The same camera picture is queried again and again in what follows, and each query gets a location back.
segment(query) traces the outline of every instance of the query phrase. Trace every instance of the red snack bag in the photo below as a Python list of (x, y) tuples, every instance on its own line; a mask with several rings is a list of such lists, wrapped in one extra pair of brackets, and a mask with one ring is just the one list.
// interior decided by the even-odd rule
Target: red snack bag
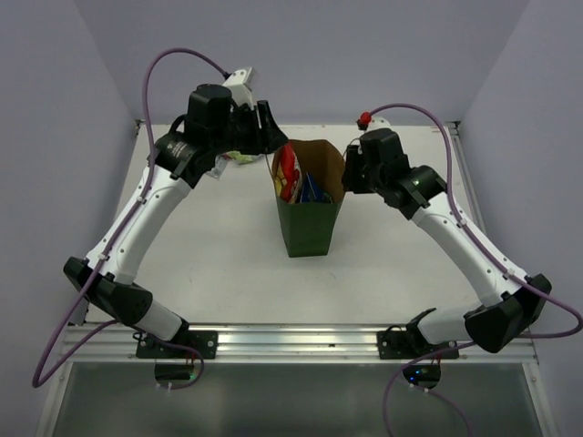
[(288, 203), (295, 203), (302, 187), (302, 170), (291, 143), (283, 146), (273, 181), (278, 196)]

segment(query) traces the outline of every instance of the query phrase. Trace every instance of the green paper bag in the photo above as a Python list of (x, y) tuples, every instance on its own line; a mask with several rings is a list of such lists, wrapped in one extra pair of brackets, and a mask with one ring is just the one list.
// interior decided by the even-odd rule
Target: green paper bag
[[(292, 139), (290, 142), (300, 162), (303, 179), (306, 172), (310, 173), (318, 187), (330, 194), (333, 203), (289, 204), (276, 193), (283, 241), (290, 258), (324, 256), (328, 254), (334, 224), (344, 199), (343, 156), (323, 139)], [(280, 158), (281, 148), (273, 156), (271, 178), (274, 178)]]

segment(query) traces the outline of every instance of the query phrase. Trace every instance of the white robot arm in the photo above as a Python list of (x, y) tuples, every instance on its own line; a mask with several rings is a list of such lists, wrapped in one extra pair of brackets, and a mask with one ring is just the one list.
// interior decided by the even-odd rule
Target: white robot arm
[[(275, 151), (288, 139), (273, 121), (266, 101), (255, 102), (252, 68), (232, 73), (222, 86), (202, 85), (189, 98), (188, 113), (156, 142), (156, 166), (147, 194), (145, 168), (136, 191), (110, 231), (85, 259), (70, 258), (64, 271), (80, 290), (100, 260), (87, 299), (121, 323), (174, 344), (187, 344), (188, 323), (134, 283), (139, 265), (174, 208), (211, 170), (215, 157), (232, 150), (259, 155)], [(184, 123), (184, 132), (176, 129)], [(104, 251), (128, 211), (140, 205), (107, 256)]]
[[(360, 144), (347, 149), (343, 178), (346, 191), (377, 193), (388, 206), (399, 209), (456, 264), (482, 304), (478, 308), (476, 305), (446, 305), (441, 309), (429, 309), (404, 327), (393, 326), (380, 341), (393, 350), (406, 351), (411, 358), (438, 348), (445, 349), (451, 340), (472, 340), (486, 351), (500, 351), (537, 319), (545, 303), (510, 280), (508, 272), (546, 294), (551, 290), (550, 283), (541, 274), (531, 278), (510, 261), (454, 198), (463, 220), (457, 221), (450, 207), (446, 184), (439, 175), (428, 166), (410, 167), (399, 136), (389, 124), (381, 118), (369, 121), (367, 132), (359, 138)], [(484, 255), (462, 227), (473, 231), (487, 251), (502, 262), (506, 273)]]

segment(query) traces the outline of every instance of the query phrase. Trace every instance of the white wall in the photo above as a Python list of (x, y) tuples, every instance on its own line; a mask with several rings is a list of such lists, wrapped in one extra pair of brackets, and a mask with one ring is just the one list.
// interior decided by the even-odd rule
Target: white wall
[[(134, 117), (151, 58), (189, 46), (227, 69), (253, 65), (258, 96), (284, 122), (352, 122), (391, 101), (461, 119), (527, 0), (75, 0)], [(153, 76), (157, 123), (186, 111), (199, 83), (220, 81), (187, 56)], [(393, 113), (393, 121), (415, 120)]]
[[(583, 310), (583, 3), (532, 0), (462, 123), (487, 230), (553, 294)], [(547, 305), (536, 331), (574, 325)], [(544, 382), (565, 436), (581, 435), (583, 335), (541, 340)]]
[(75, 297), (62, 274), (112, 219), (133, 120), (70, 0), (0, 2), (0, 435), (33, 435), (31, 378)]

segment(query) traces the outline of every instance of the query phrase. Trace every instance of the cable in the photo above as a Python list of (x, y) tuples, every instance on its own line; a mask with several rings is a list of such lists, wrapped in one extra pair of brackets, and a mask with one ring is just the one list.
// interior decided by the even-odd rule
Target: cable
[(271, 173), (271, 166), (270, 166), (270, 161), (269, 161), (269, 159), (267, 158), (267, 153), (266, 153), (266, 154), (264, 154), (263, 156), (265, 156), (265, 165), (267, 166), (267, 171), (269, 171), (269, 172), (270, 172), (271, 179), (273, 179), (273, 175), (272, 175), (272, 173)]
[(174, 120), (170, 125), (169, 132), (172, 133), (176, 132), (179, 129), (180, 125), (184, 123), (184, 120), (186, 120), (186, 114), (182, 114), (181, 116), (176, 117), (176, 120)]
[(344, 151), (343, 151), (343, 158), (346, 158), (346, 152), (348, 152), (348, 147), (350, 147), (353, 144), (353, 142), (356, 141), (357, 139), (360, 139), (360, 137), (356, 137), (356, 138), (351, 139), (350, 143), (348, 143), (346, 145), (346, 147), (344, 148)]
[[(210, 64), (212, 67), (214, 67), (216, 70), (218, 70), (219, 73), (221, 73), (223, 77), (225, 77), (225, 78), (229, 77), (229, 73), (227, 73), (225, 70), (223, 70), (212, 59), (203, 55), (200, 52), (197, 52), (196, 50), (191, 50), (189, 48), (181, 48), (181, 47), (170, 48), (168, 50), (163, 51), (159, 55), (157, 55), (156, 58), (150, 63), (148, 69), (146, 70), (146, 75), (144, 76), (144, 81), (142, 84), (142, 109), (144, 111), (144, 118), (146, 120), (145, 125), (146, 125), (146, 130), (148, 133), (149, 156), (148, 156), (148, 176), (146, 178), (146, 183), (144, 184), (144, 188), (142, 189), (142, 191), (139, 195), (140, 198), (144, 198), (146, 196), (146, 194), (148, 193), (148, 190), (150, 189), (152, 179), (154, 178), (154, 168), (156, 165), (156, 153), (155, 153), (156, 149), (154, 147), (154, 134), (152, 132), (152, 122), (151, 122), (151, 119), (149, 116), (149, 107), (148, 107), (149, 79), (150, 79), (150, 76), (152, 75), (152, 70), (154, 69), (156, 64), (159, 62), (159, 60), (162, 59), (163, 57), (171, 55), (173, 53), (185, 53), (187, 55), (196, 56), (197, 58), (202, 59), (203, 61)], [(131, 207), (131, 209), (128, 211), (128, 214), (121, 220), (121, 222), (119, 223), (119, 226), (114, 230), (113, 234), (111, 235), (111, 238), (109, 239), (109, 242), (106, 244), (106, 246), (103, 249), (103, 255), (105, 257), (111, 251), (111, 248), (113, 247), (114, 243), (118, 240), (119, 235), (123, 232), (123, 230), (126, 228), (126, 225), (131, 221), (131, 219), (136, 214), (136, 211), (138, 211), (138, 209), (141, 206), (142, 206), (142, 203), (137, 201)], [(93, 271), (89, 275), (89, 278), (87, 279), (85, 285), (79, 291), (77, 299), (75, 300), (75, 302), (73, 303), (71, 308), (66, 312), (63, 319), (56, 325), (55, 330), (51, 334), (51, 337), (48, 339), (48, 342), (46, 343), (45, 349), (43, 350), (43, 353), (41, 354), (41, 357), (38, 360), (38, 364), (36, 365), (35, 373), (33, 374), (32, 385), (34, 388), (38, 388), (41, 385), (43, 385), (46, 381), (48, 381), (48, 379), (65, 362), (63, 359), (59, 360), (55, 364), (55, 366), (53, 366), (44, 376), (41, 376), (41, 373), (46, 366), (46, 362), (48, 360), (48, 357), (49, 357), (51, 351), (53, 350), (53, 348), (55, 347), (55, 344), (56, 344), (56, 341), (58, 340), (59, 335), (61, 334), (61, 332), (63, 331), (63, 329), (67, 325), (69, 319), (73, 315), (73, 312), (75, 312), (75, 309), (77, 308), (77, 306), (85, 298), (87, 291), (89, 290), (89, 288), (91, 287), (91, 285), (95, 281), (97, 275), (101, 271), (101, 268), (103, 267), (104, 262), (105, 261), (103, 259), (100, 259), (97, 262), (96, 266), (93, 268)], [(96, 330), (93, 333), (90, 332), (85, 338), (80, 340), (79, 343), (73, 347), (72, 351), (76, 351), (77, 349), (79, 349), (83, 345), (83, 343), (85, 343), (87, 340), (89, 340), (93, 335), (97, 334), (100, 330), (103, 330), (104, 328), (106, 328), (106, 326), (109, 326), (109, 324), (104, 323), (102, 327), (100, 325), (99, 330)]]
[(202, 373), (204, 372), (204, 359), (202, 358), (202, 355), (200, 354), (200, 352), (198, 352), (196, 349), (191, 348), (189, 346), (182, 346), (180, 344), (168, 343), (167, 341), (163, 341), (161, 339), (158, 339), (151, 334), (149, 334), (149, 336), (152, 337), (156, 343), (159, 343), (160, 345), (164, 346), (165, 348), (177, 349), (179, 351), (188, 352), (190, 355), (197, 357), (200, 361), (200, 370), (199, 370), (199, 373), (197, 374), (196, 378), (192, 378), (192, 379), (190, 379), (190, 381), (185, 382), (183, 384), (179, 384), (179, 385), (169, 383), (165, 387), (166, 389), (173, 390), (173, 391), (187, 389), (188, 387), (192, 387), (194, 384), (196, 384), (199, 381), (200, 377), (202, 376)]
[(561, 309), (571, 313), (577, 319), (577, 326), (573, 329), (570, 329), (570, 330), (565, 330), (565, 331), (561, 331), (561, 332), (554, 332), (554, 333), (549, 333), (549, 334), (528, 333), (528, 334), (522, 334), (520, 337), (526, 338), (526, 339), (559, 339), (559, 338), (563, 338), (563, 337), (568, 337), (568, 336), (573, 335), (573, 334), (577, 334), (578, 332), (583, 330), (583, 316), (581, 316), (581, 314), (577, 310), (575, 310), (570, 305), (567, 305), (566, 303), (562, 302), (561, 300), (558, 300), (552, 296), (547, 295), (546, 293), (543, 293), (541, 290), (536, 289), (532, 285), (526, 283), (522, 278), (519, 278), (518, 276), (511, 274), (508, 271), (508, 269), (505, 267), (505, 265), (502, 264), (502, 262), (500, 262), (498, 259), (496, 259), (496, 256), (494, 256), (494, 254), (492, 252), (490, 252), (486, 248), (486, 246), (484, 246), (484, 244), (482, 244), (482, 241), (480, 241), (480, 239), (476, 236), (476, 234), (467, 226), (467, 224), (465, 224), (461, 214), (459, 213), (458, 209), (455, 207), (454, 189), (453, 189), (454, 184), (452, 182), (452, 180), (453, 180), (452, 146), (451, 146), (451, 143), (449, 142), (449, 136), (445, 132), (445, 127), (444, 127), (443, 123), (441, 121), (439, 121), (439, 119), (436, 116), (434, 116), (431, 112), (429, 112), (427, 109), (425, 109), (423, 107), (419, 107), (417, 105), (412, 105), (409, 103), (392, 103), (389, 105), (382, 105), (381, 107), (373, 109), (370, 113), (364, 113), (364, 114), (367, 114), (368, 116), (373, 116), (374, 114), (377, 114), (380, 111), (383, 111), (385, 109), (394, 108), (394, 107), (404, 107), (404, 108), (408, 108), (408, 109), (412, 109), (414, 111), (420, 112), (420, 113), (426, 115), (427, 117), (429, 117), (431, 119), (431, 121), (433, 121), (435, 123), (435, 125), (437, 126), (437, 128), (439, 129), (439, 132), (441, 133), (442, 137), (444, 138), (444, 142), (445, 142), (445, 156), (447, 159), (447, 174), (446, 174), (447, 190), (446, 190), (446, 194), (447, 194), (447, 201), (449, 203), (449, 208), (454, 213), (454, 216), (458, 222), (457, 223), (458, 226), (460, 226), (464, 230), (465, 234), (478, 247), (480, 252), (482, 252), (482, 254), (490, 262), (492, 262), (492, 264), (494, 264), (497, 269), (502, 271), (505, 275), (507, 275), (511, 280), (513, 280), (514, 282), (519, 284), (521, 287), (525, 288), (526, 290), (530, 291), (531, 293), (534, 293), (540, 299), (547, 300), (550, 303), (552, 303), (553, 305), (556, 305), (556, 306), (560, 307)]
[[(393, 431), (393, 428), (391, 427), (391, 423), (389, 421), (389, 411), (388, 411), (387, 402), (389, 400), (389, 392), (391, 391), (391, 388), (393, 387), (394, 382), (397, 380), (397, 378), (399, 377), (401, 372), (404, 371), (405, 369), (407, 369), (408, 367), (413, 366), (414, 364), (416, 364), (419, 361), (429, 360), (430, 358), (433, 358), (436, 355), (440, 355), (440, 354), (444, 354), (444, 353), (448, 353), (448, 352), (453, 352), (453, 351), (460, 351), (462, 349), (469, 348), (469, 347), (475, 346), (475, 345), (476, 344), (474, 342), (470, 341), (469, 343), (465, 343), (465, 344), (461, 344), (461, 345), (458, 344), (457, 346), (454, 346), (453, 348), (441, 349), (440, 351), (433, 351), (433, 352), (427, 353), (419, 358), (415, 358), (414, 360), (407, 362), (406, 364), (403, 364), (399, 368), (399, 370), (396, 371), (391, 376), (391, 379), (386, 384), (386, 387), (384, 388), (384, 393), (383, 393), (383, 422), (384, 422), (384, 428), (386, 429), (389, 436), (394, 437), (394, 431)], [(454, 401), (452, 401), (447, 396), (445, 396), (437, 391), (429, 391), (429, 390), (426, 391), (424, 388), (418, 387), (416, 385), (414, 385), (414, 388), (416, 388), (419, 391), (424, 391), (426, 393), (429, 393), (429, 394), (435, 396), (436, 398), (441, 399), (442, 401), (444, 401), (446, 403), (449, 403), (454, 408), (454, 410), (457, 411), (457, 413), (460, 415), (460, 417), (464, 421), (465, 427), (467, 429), (467, 435), (470, 437), (474, 436), (474, 433), (472, 432), (472, 429), (470, 427), (469, 420), (465, 416), (464, 412), (462, 412), (462, 410), (457, 406), (457, 404), (455, 404)]]

